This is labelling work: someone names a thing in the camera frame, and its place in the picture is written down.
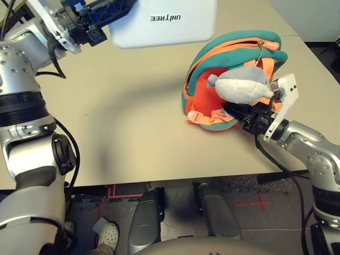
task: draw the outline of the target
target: white shoe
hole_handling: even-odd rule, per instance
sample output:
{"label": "white shoe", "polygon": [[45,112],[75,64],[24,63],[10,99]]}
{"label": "white shoe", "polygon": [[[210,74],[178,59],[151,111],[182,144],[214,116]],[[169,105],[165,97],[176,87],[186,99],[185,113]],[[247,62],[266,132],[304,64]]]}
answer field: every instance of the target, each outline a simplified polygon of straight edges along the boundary
{"label": "white shoe", "polygon": [[100,231],[98,245],[101,243],[107,244],[113,249],[113,251],[115,251],[118,242],[118,236],[118,227],[114,223],[108,222]]}

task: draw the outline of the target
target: stuffed fish toy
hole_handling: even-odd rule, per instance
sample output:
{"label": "stuffed fish toy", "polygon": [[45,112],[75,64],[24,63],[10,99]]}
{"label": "stuffed fish toy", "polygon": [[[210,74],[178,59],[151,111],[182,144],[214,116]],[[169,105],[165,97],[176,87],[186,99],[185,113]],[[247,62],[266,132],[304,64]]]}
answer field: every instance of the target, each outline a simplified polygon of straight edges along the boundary
{"label": "stuffed fish toy", "polygon": [[228,70],[220,76],[211,74],[208,87],[215,86],[220,98],[235,104],[254,104],[261,98],[271,98],[270,82],[257,66],[243,66]]}

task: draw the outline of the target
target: unitree logo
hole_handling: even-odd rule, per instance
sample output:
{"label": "unitree logo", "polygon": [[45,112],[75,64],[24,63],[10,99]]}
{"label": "unitree logo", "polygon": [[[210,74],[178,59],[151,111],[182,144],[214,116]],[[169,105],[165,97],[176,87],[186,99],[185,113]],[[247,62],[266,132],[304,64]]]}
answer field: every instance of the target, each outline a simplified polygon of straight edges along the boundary
{"label": "unitree logo", "polygon": [[173,20],[180,20],[181,15],[163,15],[163,16],[150,16],[151,22],[157,22],[157,21],[169,21],[172,22]]}

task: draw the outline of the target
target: backpack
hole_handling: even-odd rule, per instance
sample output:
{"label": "backpack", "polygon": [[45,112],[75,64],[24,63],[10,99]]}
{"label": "backpack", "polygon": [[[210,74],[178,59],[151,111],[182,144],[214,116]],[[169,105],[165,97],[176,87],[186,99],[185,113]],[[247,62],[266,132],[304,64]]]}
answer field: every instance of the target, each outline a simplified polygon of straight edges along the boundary
{"label": "backpack", "polygon": [[[220,76],[241,66],[255,66],[257,62],[271,81],[275,71],[287,60],[287,54],[280,48],[280,37],[265,30],[231,32],[205,45],[193,60],[185,79],[182,107],[186,120],[212,131],[237,125],[234,117],[224,114],[221,107],[224,100],[215,88],[207,86],[208,77],[211,74]],[[263,98],[261,102],[269,104],[269,99]],[[274,111],[278,110],[279,104],[274,104],[274,108]]]}

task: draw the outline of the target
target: black cable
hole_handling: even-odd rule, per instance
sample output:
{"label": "black cable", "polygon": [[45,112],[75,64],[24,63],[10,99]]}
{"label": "black cable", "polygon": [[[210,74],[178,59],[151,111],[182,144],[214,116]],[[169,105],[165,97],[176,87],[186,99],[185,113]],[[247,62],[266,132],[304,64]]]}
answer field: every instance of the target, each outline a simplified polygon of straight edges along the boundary
{"label": "black cable", "polygon": [[40,75],[53,75],[53,76],[57,76],[59,78],[63,78],[59,73],[54,73],[54,72],[37,72],[36,76],[40,76]]}
{"label": "black cable", "polygon": [[295,172],[291,172],[292,175],[294,175],[295,177],[299,177],[299,178],[303,178],[303,179],[307,179],[307,180],[310,180],[310,178],[308,176],[304,176],[304,175],[301,175],[301,174],[296,174]]}
{"label": "black cable", "polygon": [[64,74],[63,70],[61,69],[59,63],[58,63],[58,60],[57,60],[57,57],[55,55],[55,49],[57,48],[58,46],[58,42],[54,39],[54,37],[46,30],[45,28],[45,31],[47,33],[47,35],[49,35],[49,39],[48,39],[48,42],[47,42],[47,47],[48,47],[48,53],[49,53],[49,56],[52,60],[52,63],[55,67],[55,69],[57,69],[57,73],[55,72],[37,72],[36,76],[39,76],[39,75],[53,75],[53,76],[57,76],[57,77],[60,77],[62,79],[66,79],[66,75]]}
{"label": "black cable", "polygon": [[69,231],[65,228],[64,228],[64,232],[65,232],[66,236],[71,240],[70,246],[67,249],[65,249],[65,254],[69,254],[77,246],[78,239],[71,231]]}
{"label": "black cable", "polygon": [[2,24],[1,33],[0,33],[0,40],[1,41],[3,41],[5,39],[5,34],[7,32],[7,26],[9,24],[9,19],[10,19],[10,13],[13,10],[14,3],[15,3],[15,0],[11,0],[9,5],[8,5],[8,8],[6,10],[4,23]]}
{"label": "black cable", "polygon": [[54,120],[55,120],[55,123],[70,138],[70,140],[71,140],[71,142],[73,144],[74,150],[75,150],[75,169],[74,169],[74,173],[73,173],[70,185],[69,185],[69,187],[67,189],[67,192],[65,194],[66,195],[66,200],[69,200],[71,195],[72,195],[74,183],[75,183],[75,180],[77,179],[77,175],[78,175],[78,172],[79,172],[79,167],[80,167],[80,151],[79,151],[78,144],[77,144],[75,138],[73,137],[73,135],[71,134],[71,132],[59,120],[57,120],[56,118],[54,118]]}
{"label": "black cable", "polygon": [[[1,0],[1,2],[6,6],[6,8],[9,7],[9,4],[5,0]],[[12,9],[11,13],[13,14],[14,17],[16,17],[16,20],[20,23],[23,24],[24,22],[21,20],[21,18],[18,16],[18,14]]]}
{"label": "black cable", "polygon": [[[303,201],[303,193],[302,193],[302,189],[299,185],[299,183],[297,182],[297,180],[295,179],[294,175],[292,174],[292,172],[286,168],[285,166],[283,166],[282,164],[280,164],[275,158],[273,158],[265,149],[264,147],[261,145],[260,141],[258,140],[258,136],[259,134],[255,135],[255,145],[256,148],[258,148],[263,155],[266,156],[266,158],[268,158],[273,164],[275,164],[279,169],[281,169],[281,171],[283,171],[284,173],[288,174],[290,176],[290,178],[293,180],[293,182],[295,183],[297,190],[299,191],[299,197],[300,197],[300,208],[301,208],[301,228],[303,229],[305,226],[305,217],[304,217],[304,201]],[[302,246],[302,251],[304,255],[309,255],[308,252],[308,248],[307,248],[307,243],[306,243],[306,238],[305,238],[305,232],[301,231],[301,246]]]}
{"label": "black cable", "polygon": [[267,112],[267,117],[268,117],[268,126],[272,124],[272,119],[271,119],[271,111],[273,110],[273,102],[274,102],[275,96],[272,96],[269,104],[268,104],[268,112]]}
{"label": "black cable", "polygon": [[307,250],[307,254],[309,253],[308,253],[308,247],[307,247],[307,241],[306,241],[306,227],[307,227],[307,223],[312,213],[313,213],[313,206],[312,208],[310,208],[309,212],[307,213],[306,219],[304,219],[304,224],[301,229],[301,242],[305,243],[305,249]]}

